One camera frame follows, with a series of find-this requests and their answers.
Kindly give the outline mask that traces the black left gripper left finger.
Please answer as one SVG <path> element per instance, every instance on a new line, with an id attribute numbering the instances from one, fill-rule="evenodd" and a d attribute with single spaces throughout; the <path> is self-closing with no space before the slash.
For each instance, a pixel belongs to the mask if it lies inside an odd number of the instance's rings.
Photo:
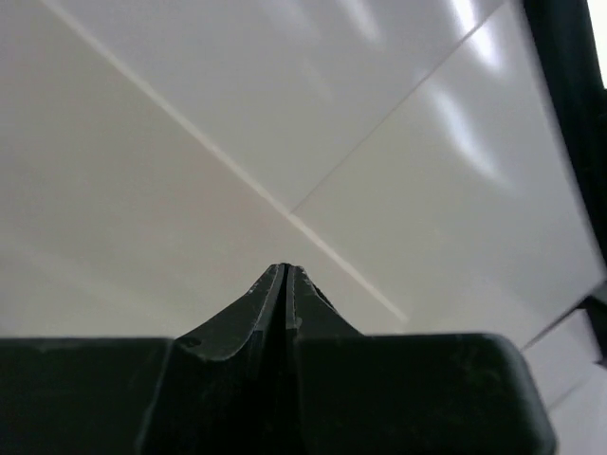
<path id="1" fill-rule="evenodd" d="M 209 454 L 256 430 L 248 412 L 285 279 L 270 266 L 241 298 L 177 338 L 1 342 L 5 454 Z"/>

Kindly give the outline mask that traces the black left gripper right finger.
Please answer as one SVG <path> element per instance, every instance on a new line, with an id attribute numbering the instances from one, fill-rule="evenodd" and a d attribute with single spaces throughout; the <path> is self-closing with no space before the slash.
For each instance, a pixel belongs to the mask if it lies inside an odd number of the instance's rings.
<path id="1" fill-rule="evenodd" d="M 487 333 L 366 336 L 305 271 L 285 288 L 300 433 L 309 454 L 553 454 L 524 357 Z"/>

